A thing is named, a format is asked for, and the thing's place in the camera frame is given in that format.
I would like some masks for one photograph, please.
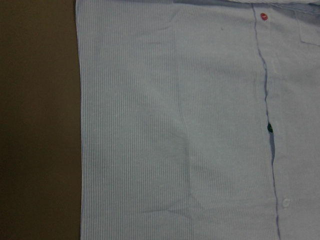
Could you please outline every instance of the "shirt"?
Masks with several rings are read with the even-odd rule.
[[[76,1],[81,240],[319,239],[320,18],[294,3],[319,1]]]

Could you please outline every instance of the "striped fabric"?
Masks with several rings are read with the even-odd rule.
[[[81,240],[319,240],[319,28],[266,3],[77,0]]]

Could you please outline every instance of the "button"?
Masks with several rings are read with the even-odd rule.
[[[261,18],[263,21],[266,21],[268,19],[267,14],[265,14],[264,12],[260,14]]]
[[[274,132],[274,130],[272,129],[272,126],[271,126],[270,122],[268,123],[268,131],[269,131],[270,133],[273,133],[273,132]]]
[[[289,205],[290,205],[290,199],[285,198],[285,199],[282,201],[282,207],[287,208],[287,207],[289,207]]]

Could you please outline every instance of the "brown background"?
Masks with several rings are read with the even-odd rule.
[[[0,239],[78,240],[75,0],[0,0]]]

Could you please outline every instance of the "red button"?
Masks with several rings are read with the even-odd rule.
[[[260,14],[261,18],[263,21],[267,20],[268,19],[268,16],[267,14],[265,14],[264,12]]]

